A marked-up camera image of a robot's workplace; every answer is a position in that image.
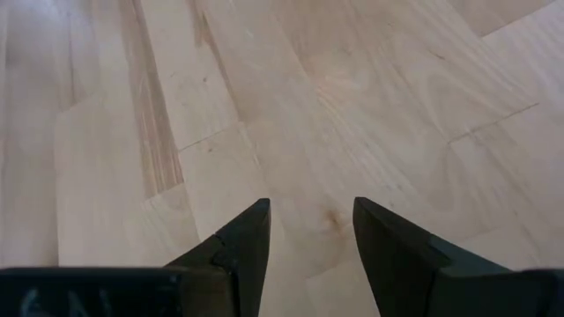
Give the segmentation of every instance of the wooden floor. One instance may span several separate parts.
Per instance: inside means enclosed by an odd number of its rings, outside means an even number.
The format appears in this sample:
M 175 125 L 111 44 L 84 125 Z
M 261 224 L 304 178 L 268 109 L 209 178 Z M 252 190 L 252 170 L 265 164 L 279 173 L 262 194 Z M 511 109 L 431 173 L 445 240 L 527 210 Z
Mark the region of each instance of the wooden floor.
M 355 196 L 564 266 L 564 0 L 3 0 L 0 59 L 3 267 L 162 265 L 270 197 L 261 315 L 377 315 Z

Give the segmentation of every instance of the black plastic part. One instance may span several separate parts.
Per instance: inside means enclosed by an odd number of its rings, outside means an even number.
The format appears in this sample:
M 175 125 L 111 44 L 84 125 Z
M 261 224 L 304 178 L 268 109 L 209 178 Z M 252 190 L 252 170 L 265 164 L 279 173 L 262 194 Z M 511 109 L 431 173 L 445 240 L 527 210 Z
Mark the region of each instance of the black plastic part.
M 165 268 L 0 270 L 0 316 L 258 316 L 270 219 L 261 199 Z
M 268 262 L 270 200 L 260 199 L 229 224 L 167 267 L 215 265 L 234 279 L 240 316 L 258 316 Z
M 564 315 L 562 270 L 512 272 L 367 198 L 353 223 L 382 317 Z

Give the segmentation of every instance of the dark wood strip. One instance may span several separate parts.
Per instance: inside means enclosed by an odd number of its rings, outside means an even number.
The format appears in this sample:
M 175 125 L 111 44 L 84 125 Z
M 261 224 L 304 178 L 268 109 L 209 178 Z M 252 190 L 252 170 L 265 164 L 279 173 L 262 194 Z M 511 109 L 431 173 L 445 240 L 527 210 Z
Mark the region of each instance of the dark wood strip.
M 145 194 L 150 198 L 183 183 L 183 178 L 143 9 L 137 0 L 121 0 L 119 5 L 141 144 Z

